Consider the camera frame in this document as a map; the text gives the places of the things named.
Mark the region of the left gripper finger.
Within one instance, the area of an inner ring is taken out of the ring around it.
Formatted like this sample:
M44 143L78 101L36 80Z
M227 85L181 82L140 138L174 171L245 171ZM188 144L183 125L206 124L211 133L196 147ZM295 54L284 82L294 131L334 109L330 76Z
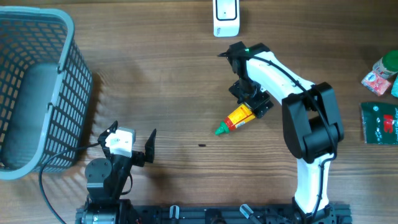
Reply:
M145 144L145 162L153 163L155 158L155 138L157 130L154 129Z
M108 129L103 131L98 137L98 143L100 144L105 156L110 155L110 149L109 149L109 147L106 146L106 138L110 134L114 134L116 132L117 128L118 128L118 122L114 121L114 123Z

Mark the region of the red sauce bottle green cap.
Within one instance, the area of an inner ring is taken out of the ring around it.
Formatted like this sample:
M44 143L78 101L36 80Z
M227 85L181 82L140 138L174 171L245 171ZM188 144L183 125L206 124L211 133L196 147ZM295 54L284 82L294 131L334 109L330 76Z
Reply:
M215 134L221 135L230 133L255 118L256 116L250 107L242 103L220 123Z

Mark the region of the green 3M gloves package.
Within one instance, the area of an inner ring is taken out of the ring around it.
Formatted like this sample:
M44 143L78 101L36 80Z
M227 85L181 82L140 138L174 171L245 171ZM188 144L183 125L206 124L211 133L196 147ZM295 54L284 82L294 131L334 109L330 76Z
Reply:
M360 104L366 144L397 144L397 105L381 102Z

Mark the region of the green lid jar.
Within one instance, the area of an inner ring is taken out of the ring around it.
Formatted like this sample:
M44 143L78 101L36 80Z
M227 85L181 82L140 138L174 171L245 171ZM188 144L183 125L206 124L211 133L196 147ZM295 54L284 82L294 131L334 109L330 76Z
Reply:
M373 65L373 72L383 79L389 79L397 73L397 50L391 50Z

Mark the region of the teal wet wipes pack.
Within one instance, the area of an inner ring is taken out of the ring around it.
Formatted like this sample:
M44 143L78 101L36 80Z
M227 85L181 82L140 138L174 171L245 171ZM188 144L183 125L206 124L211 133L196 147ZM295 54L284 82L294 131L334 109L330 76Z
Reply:
M391 95L396 98L398 97L398 76L396 76L396 79L392 85Z

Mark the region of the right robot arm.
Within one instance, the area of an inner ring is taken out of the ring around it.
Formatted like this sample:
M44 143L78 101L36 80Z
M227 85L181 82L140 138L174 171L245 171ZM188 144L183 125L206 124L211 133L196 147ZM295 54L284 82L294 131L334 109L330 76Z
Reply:
M263 117L273 106L271 98L282 107L284 141L297 160L293 221L315 223L330 217L328 170L344 138L334 89L327 82L299 77L262 43L246 47L237 42L219 56L239 77L229 92L251 116Z

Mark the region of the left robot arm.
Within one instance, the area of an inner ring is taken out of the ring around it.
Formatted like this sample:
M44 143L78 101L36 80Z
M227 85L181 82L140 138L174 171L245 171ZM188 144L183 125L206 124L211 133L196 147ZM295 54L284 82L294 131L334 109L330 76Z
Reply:
M88 195L76 211L77 224L142 222L131 201L121 196L130 192L123 188L132 180L131 168L154 161L156 133L152 131L144 152L133 149L136 131L119 127L117 121L99 135L104 157L92 160L85 169Z

